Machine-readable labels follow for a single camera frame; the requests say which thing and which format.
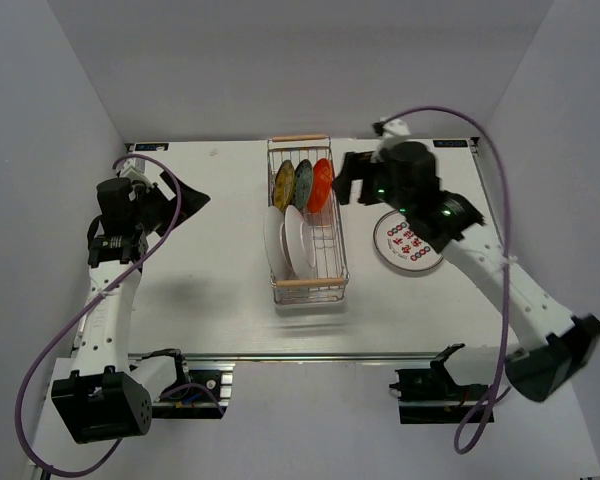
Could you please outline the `orange plate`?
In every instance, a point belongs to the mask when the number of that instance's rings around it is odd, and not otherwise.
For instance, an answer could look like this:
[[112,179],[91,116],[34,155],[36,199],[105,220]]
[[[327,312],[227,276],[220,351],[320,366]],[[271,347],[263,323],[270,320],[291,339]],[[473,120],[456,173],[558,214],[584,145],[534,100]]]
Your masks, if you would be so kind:
[[312,190],[306,206],[310,213],[318,213],[324,207],[331,193],[332,180],[331,161],[327,158],[319,159],[313,167]]

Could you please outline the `dark teal patterned plate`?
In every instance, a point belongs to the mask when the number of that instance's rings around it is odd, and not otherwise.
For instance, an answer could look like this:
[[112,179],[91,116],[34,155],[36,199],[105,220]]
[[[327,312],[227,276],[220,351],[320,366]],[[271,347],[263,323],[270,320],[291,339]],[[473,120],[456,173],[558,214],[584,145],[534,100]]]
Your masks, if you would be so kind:
[[313,189],[313,165],[308,159],[301,160],[295,169],[295,186],[292,205],[302,211],[308,204]]

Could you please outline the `yellow patterned plate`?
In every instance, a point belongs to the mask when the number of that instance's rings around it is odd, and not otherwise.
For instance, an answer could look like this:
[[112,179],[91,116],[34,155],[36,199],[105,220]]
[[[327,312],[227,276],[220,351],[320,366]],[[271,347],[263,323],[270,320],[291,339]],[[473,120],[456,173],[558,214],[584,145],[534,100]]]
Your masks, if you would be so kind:
[[277,171],[274,190],[273,205],[282,213],[291,204],[295,189],[295,168],[291,160],[284,160]]

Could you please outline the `white plate red characters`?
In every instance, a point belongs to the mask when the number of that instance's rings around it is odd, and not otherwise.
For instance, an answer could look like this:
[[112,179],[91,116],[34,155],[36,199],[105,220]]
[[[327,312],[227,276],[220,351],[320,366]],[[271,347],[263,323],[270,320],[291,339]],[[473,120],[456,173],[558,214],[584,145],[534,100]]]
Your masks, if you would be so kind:
[[398,211],[379,218],[373,230],[373,245],[379,258],[399,274],[426,275],[443,263],[443,257],[412,230]]

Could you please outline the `large plain white plate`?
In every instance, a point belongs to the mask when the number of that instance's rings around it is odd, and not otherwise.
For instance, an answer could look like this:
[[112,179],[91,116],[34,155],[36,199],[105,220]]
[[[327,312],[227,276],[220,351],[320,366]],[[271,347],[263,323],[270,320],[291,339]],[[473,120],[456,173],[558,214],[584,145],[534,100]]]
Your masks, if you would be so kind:
[[267,208],[264,219],[264,245],[271,273],[275,280],[285,280],[288,264],[282,242],[284,215],[275,206]]

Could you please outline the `white plate teal arc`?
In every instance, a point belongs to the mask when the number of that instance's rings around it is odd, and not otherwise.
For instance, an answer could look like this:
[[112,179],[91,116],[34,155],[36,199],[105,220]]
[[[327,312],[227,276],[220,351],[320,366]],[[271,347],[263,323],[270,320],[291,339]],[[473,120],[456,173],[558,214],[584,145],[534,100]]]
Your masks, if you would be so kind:
[[299,279],[315,277],[316,254],[311,226],[293,205],[285,211],[285,228],[292,267]]

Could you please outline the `white plate red green dots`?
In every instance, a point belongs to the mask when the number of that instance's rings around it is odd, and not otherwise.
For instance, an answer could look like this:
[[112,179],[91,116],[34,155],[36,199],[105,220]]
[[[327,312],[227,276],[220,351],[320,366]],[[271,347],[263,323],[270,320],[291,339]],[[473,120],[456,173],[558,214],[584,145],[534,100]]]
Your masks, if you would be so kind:
[[291,258],[290,258],[290,254],[289,254],[288,241],[287,241],[287,236],[286,236],[286,228],[285,228],[284,220],[283,220],[282,224],[280,225],[280,243],[281,243],[281,247],[283,250],[283,254],[284,254],[284,258],[285,258],[285,262],[286,262],[287,270],[288,270],[287,279],[294,279],[295,271],[292,267]]

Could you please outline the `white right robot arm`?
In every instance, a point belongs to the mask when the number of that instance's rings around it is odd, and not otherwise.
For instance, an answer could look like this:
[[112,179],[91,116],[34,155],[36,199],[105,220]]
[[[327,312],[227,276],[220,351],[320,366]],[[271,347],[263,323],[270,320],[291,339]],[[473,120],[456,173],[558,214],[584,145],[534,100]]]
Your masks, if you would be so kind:
[[502,314],[518,348],[502,364],[510,385],[525,398],[545,401],[583,369],[600,340],[600,320],[577,316],[553,299],[505,251],[484,215],[464,196],[446,190],[436,156],[420,142],[385,140],[369,152],[347,152],[332,188],[338,202],[385,203],[415,234],[459,269]]

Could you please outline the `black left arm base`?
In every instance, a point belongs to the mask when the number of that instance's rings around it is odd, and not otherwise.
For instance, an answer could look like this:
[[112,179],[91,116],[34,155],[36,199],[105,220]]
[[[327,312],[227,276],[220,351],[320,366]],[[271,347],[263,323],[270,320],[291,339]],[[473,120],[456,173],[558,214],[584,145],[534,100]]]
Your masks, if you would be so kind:
[[222,419],[228,408],[233,384],[229,363],[186,356],[177,349],[162,349],[141,357],[169,358],[176,380],[153,406],[154,419]]

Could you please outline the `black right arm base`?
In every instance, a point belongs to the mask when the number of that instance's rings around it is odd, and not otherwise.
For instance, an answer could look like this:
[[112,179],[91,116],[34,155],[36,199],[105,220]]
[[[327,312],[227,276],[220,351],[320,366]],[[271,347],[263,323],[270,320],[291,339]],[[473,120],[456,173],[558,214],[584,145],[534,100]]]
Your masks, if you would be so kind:
[[487,393],[486,384],[458,384],[447,370],[445,362],[464,347],[448,346],[427,367],[395,371],[389,391],[398,400],[402,425],[458,424]]

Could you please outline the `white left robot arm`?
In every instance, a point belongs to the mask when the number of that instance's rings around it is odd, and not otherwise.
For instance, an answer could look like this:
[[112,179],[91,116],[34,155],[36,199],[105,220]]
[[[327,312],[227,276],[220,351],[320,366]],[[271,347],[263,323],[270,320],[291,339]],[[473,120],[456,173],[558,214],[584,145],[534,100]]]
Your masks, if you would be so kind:
[[88,233],[89,297],[97,305],[84,317],[80,345],[69,376],[54,381],[51,397],[73,440],[86,444],[148,432],[152,405],[164,393],[179,399],[191,374],[178,349],[128,357],[132,306],[141,270],[130,272],[148,250],[147,237],[165,235],[210,200],[167,173],[167,198],[142,174],[118,175],[97,185],[101,214]]

